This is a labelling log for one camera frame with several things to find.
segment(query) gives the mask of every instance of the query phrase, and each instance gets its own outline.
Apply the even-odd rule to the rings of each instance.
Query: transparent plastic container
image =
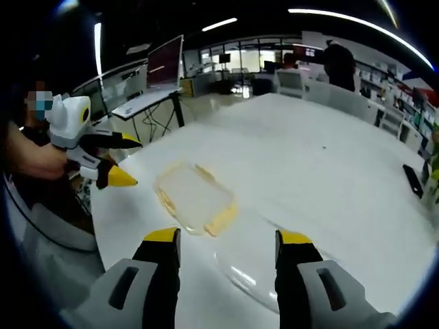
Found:
[[[205,169],[185,162],[157,178],[156,193],[190,234],[217,236],[237,214],[235,196]]]

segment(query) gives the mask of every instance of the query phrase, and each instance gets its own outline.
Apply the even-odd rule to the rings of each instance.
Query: table leg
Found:
[[[180,100],[178,98],[178,93],[172,93],[170,96],[171,96],[172,103],[174,105],[174,111],[175,111],[176,116],[177,116],[178,127],[184,127],[185,126],[185,119],[183,118],[183,112],[181,110],[181,105],[180,105]]]

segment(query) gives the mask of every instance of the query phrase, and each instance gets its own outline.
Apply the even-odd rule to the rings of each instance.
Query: black cable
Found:
[[[8,188],[8,183],[6,182],[5,178],[3,177],[3,181],[5,183],[5,188],[6,191],[8,192],[9,196],[11,197],[12,202],[14,202],[15,207],[17,208],[17,210],[22,214],[23,217],[25,217],[26,221],[41,235],[43,235],[47,240],[49,240],[50,242],[56,244],[58,247],[70,250],[72,252],[79,252],[81,254],[94,254],[96,252],[96,250],[85,250],[85,249],[80,249],[80,248],[76,248],[76,247],[69,247],[68,245],[63,245],[60,242],[57,242],[57,240],[52,239],[50,236],[48,236],[47,234],[45,234],[37,225],[35,225],[35,223],[24,213],[23,209],[20,208],[19,204],[17,203],[17,201],[15,200],[15,198],[12,196],[12,192],[9,190]]]
[[[143,124],[150,126],[150,143],[152,142],[152,139],[154,137],[154,134],[156,133],[157,130],[157,125],[155,123],[151,122],[150,116],[146,113],[146,117],[144,118],[144,120],[142,120]]]
[[[165,133],[166,133],[166,130],[169,130],[169,123],[171,122],[171,120],[172,120],[172,117],[174,116],[174,113],[175,113],[176,111],[175,110],[172,110],[172,114],[171,114],[171,116],[170,116],[170,118],[169,118],[169,120],[167,121],[167,123],[166,123],[166,127],[165,127],[165,130],[163,130],[163,134],[162,134],[162,137],[165,135]]]
[[[134,131],[136,132],[137,140],[138,140],[140,143],[142,143],[142,141],[140,140],[139,133],[137,132],[136,121],[134,120],[134,117],[132,118],[132,125],[134,126]]]
[[[151,111],[150,111],[150,115],[148,115],[148,116],[146,117],[146,119],[152,119],[153,122],[155,122],[157,125],[161,126],[161,127],[164,128],[165,130],[170,131],[168,127],[165,127],[165,126],[162,125],[160,122],[158,122],[156,119],[154,119],[154,117],[152,116],[152,112],[151,112]]]

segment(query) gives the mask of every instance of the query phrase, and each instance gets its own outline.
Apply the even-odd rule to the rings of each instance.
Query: clear plastic lid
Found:
[[[215,238],[214,257],[235,286],[278,313],[275,232],[276,227],[256,211],[239,209],[236,220]]]

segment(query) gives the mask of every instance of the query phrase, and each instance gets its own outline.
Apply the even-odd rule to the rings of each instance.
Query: white wall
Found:
[[[381,53],[380,51],[362,45],[358,42],[338,38],[336,36],[327,36],[320,32],[302,31],[302,43],[305,45],[324,49],[327,47],[327,40],[335,40],[339,42],[341,45],[345,46],[352,52],[356,60],[365,62],[366,64],[374,65],[375,63],[383,62],[387,64],[397,65],[397,67],[403,72],[403,74],[411,71],[409,68],[407,68],[405,65],[401,64],[394,58],[391,58],[386,54]]]

